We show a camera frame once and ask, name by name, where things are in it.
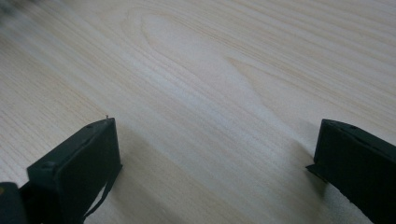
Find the black strap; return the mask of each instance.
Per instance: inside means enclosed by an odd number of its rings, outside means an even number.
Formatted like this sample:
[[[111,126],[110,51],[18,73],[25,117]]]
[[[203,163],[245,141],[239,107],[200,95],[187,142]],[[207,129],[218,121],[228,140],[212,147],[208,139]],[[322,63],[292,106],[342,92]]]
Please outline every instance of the black strap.
[[[106,185],[105,185],[105,189],[103,190],[103,194],[102,194],[102,198],[99,200],[99,202],[90,210],[88,211],[84,217],[81,220],[81,223],[84,223],[85,219],[92,213],[94,213],[96,211],[96,209],[99,208],[99,206],[105,201],[107,194],[111,191],[111,188],[114,185],[114,182],[117,179],[117,176],[119,175],[119,172],[122,168],[122,165],[120,164],[119,167],[117,167],[117,169],[112,173],[112,175],[110,176],[110,178],[108,179]]]

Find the black device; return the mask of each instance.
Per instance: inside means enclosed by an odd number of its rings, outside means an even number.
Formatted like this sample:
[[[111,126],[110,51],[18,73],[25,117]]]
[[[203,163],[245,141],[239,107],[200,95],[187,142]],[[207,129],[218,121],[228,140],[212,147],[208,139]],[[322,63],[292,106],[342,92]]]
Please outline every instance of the black device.
[[[353,125],[324,119],[314,162],[306,168],[374,223],[396,223],[395,146]]]
[[[20,189],[0,183],[0,223],[83,223],[104,201],[121,167],[116,121],[91,123],[29,166],[29,181]]]

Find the wood grain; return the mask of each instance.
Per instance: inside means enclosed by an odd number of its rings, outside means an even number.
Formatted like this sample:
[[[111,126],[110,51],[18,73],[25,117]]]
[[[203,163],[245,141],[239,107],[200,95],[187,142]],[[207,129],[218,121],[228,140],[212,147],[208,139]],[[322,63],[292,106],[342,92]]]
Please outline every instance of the wood grain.
[[[370,223],[304,167],[321,119],[396,144],[394,1],[25,2],[0,52],[0,181],[116,118],[87,223]]]

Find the black object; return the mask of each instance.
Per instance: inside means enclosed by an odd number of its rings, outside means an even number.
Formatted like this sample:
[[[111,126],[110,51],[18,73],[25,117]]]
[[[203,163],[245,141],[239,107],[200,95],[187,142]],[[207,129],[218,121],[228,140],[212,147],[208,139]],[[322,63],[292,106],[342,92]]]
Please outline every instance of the black object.
[[[315,164],[374,223],[396,223],[396,147],[355,126],[324,119]]]
[[[0,184],[0,223],[83,223],[121,167],[115,120],[89,124],[29,166],[22,188]],[[102,188],[101,200],[88,211]]]

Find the light wooden surface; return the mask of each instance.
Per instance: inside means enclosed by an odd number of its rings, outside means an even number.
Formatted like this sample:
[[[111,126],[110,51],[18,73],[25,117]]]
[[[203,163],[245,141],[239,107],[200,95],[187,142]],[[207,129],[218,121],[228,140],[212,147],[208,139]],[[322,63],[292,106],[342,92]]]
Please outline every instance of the light wooden surface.
[[[0,181],[116,118],[86,223],[370,223],[304,167],[321,119],[396,144],[393,0],[43,0],[0,52]]]

